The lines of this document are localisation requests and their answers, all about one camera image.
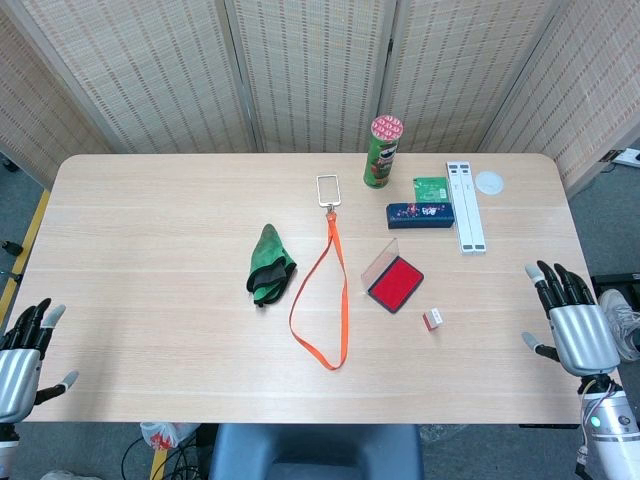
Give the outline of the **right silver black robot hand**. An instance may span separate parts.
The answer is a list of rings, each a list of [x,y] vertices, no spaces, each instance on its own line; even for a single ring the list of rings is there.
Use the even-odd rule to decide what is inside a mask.
[[[529,332],[524,343],[534,353],[556,361],[575,377],[606,375],[617,369],[620,356],[602,308],[586,282],[556,263],[539,260],[525,272],[534,285],[548,320],[554,344],[545,345]]]

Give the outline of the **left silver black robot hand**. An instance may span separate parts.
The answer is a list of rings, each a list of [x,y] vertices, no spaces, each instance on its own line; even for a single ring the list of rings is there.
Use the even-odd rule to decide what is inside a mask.
[[[49,313],[51,299],[45,298],[21,313],[13,327],[1,337],[1,423],[16,424],[27,418],[33,407],[66,393],[79,377],[70,371],[57,384],[40,389],[42,364],[64,304]]]

